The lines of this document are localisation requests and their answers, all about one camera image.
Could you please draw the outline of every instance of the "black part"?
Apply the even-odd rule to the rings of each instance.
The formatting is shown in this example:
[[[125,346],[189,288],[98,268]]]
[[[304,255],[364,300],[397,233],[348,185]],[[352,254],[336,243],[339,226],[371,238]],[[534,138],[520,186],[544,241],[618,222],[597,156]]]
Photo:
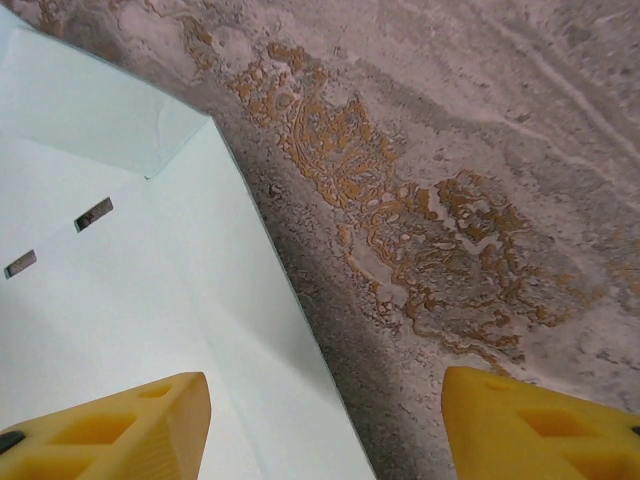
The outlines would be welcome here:
[[[22,440],[27,438],[24,432],[20,430],[12,430],[11,432],[0,433],[0,455],[15,447]]]

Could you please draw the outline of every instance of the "beige surface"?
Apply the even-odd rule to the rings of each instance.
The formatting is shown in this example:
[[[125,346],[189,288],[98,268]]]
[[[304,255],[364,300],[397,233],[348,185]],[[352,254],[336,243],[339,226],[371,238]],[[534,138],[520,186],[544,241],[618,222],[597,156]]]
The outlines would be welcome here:
[[[447,365],[640,411],[634,0],[8,4],[216,119],[381,479]]]

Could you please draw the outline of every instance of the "marble floor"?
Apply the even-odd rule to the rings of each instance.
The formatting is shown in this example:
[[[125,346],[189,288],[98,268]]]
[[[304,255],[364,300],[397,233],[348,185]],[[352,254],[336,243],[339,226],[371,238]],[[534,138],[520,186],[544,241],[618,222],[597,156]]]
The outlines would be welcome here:
[[[637,1],[4,3],[215,118],[380,479],[449,365],[640,411]]]

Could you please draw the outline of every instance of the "white cardboard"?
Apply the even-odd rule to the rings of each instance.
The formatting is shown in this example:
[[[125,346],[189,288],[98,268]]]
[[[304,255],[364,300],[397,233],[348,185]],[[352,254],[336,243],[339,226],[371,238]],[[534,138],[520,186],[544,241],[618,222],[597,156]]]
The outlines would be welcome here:
[[[373,479],[213,120],[4,9],[0,55],[0,428],[204,371],[200,478]]]

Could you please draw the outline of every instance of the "yellow plastic part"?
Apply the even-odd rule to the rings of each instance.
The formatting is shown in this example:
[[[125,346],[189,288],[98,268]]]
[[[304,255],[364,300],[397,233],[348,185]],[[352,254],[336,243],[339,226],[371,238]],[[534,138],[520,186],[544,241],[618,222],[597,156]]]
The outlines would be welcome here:
[[[5,429],[0,480],[196,480],[210,419],[204,374],[175,375]]]
[[[452,367],[442,414],[459,480],[640,480],[640,416]]]

